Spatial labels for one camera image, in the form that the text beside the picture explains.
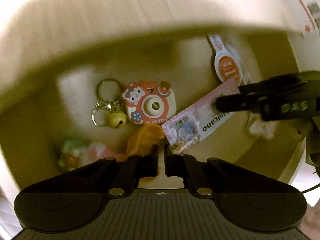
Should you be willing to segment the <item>white lace cloth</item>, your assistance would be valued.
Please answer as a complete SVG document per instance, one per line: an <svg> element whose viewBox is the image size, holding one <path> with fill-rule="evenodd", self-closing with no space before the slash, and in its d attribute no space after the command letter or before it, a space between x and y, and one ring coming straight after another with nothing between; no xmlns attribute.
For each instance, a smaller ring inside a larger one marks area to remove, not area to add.
<svg viewBox="0 0 320 240"><path fill-rule="evenodd" d="M279 122L277 121L263 121L255 119L249 126L249 133L256 137L261 137L266 140L271 140L278 128Z"/></svg>

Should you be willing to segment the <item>pink card packet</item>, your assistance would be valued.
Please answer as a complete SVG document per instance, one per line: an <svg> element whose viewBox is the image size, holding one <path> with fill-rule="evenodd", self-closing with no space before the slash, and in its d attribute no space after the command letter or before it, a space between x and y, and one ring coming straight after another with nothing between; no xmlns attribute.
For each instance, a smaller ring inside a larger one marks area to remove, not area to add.
<svg viewBox="0 0 320 240"><path fill-rule="evenodd" d="M162 125L173 154L184 154L222 126L233 113L214 109L220 96L240 93L234 80L228 80Z"/></svg>

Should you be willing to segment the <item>orange round toy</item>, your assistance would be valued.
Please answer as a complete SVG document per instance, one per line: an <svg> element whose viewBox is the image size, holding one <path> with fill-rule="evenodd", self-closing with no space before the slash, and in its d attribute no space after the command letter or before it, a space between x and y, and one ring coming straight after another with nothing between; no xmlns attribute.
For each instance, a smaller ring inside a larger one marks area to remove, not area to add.
<svg viewBox="0 0 320 240"><path fill-rule="evenodd" d="M126 154L146 156L150 154L153 145L157 145L164 138L164 131L158 124L144 125L129 137Z"/></svg>

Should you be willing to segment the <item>orange white oval tag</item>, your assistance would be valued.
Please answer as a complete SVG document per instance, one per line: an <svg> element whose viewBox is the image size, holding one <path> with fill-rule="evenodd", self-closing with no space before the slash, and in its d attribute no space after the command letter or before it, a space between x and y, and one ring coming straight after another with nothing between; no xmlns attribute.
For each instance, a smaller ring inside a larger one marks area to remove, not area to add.
<svg viewBox="0 0 320 240"><path fill-rule="evenodd" d="M221 37L217 34L209 34L207 38L210 46L215 51L213 67L217 77L221 82L233 79L236 81L238 86L241 85L243 75L240 64L227 50Z"/></svg>

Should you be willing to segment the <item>pink green squishy toy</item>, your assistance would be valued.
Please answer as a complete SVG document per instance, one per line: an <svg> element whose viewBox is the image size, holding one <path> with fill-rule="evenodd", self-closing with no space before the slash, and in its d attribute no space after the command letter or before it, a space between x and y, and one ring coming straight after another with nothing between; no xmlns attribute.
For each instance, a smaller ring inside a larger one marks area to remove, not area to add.
<svg viewBox="0 0 320 240"><path fill-rule="evenodd" d="M86 166L100 159L126 161L128 156L115 153L102 142L86 144L80 139L67 139L58 150L57 165L62 172L69 172Z"/></svg>

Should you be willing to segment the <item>gold bell with keyrings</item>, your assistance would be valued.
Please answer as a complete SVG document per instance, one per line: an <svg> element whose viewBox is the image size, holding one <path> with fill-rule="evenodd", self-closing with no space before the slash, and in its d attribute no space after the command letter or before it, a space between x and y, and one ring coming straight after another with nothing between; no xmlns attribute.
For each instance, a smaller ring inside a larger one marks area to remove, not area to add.
<svg viewBox="0 0 320 240"><path fill-rule="evenodd" d="M105 83L112 83L117 86L116 95L111 99L104 99L100 95L100 89ZM124 102L121 99L121 92L123 90L123 85L114 78L104 78L97 84L95 89L95 96L98 101L95 103L95 108L93 109L91 114L91 119L95 126L109 126L112 129L118 129L123 127L127 123L127 115L124 113ZM103 124L100 124L95 120L95 114L99 111L104 111L106 113L105 121Z"/></svg>

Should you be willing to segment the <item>wooden desk drawer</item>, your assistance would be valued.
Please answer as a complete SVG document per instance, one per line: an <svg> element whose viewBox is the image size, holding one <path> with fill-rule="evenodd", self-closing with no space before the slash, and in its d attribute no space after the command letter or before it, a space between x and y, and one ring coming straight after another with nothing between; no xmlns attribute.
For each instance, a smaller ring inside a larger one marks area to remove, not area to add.
<svg viewBox="0 0 320 240"><path fill-rule="evenodd" d="M222 84L212 67L207 33L222 38L244 68L244 80L314 69L306 63L313 35L285 31L204 30L149 33L136 37L93 37L85 31L8 26L1 33L1 189L17 195L25 187L62 174L57 151L68 140L125 154L127 141L142 125L98 127L92 111L102 79L130 82L167 81L180 113ZM203 142L189 149L198 160L218 157L271 178L281 178L305 135L284 121L274 139L253 135L248 111L238 112ZM299 122L297 127L305 129Z"/></svg>

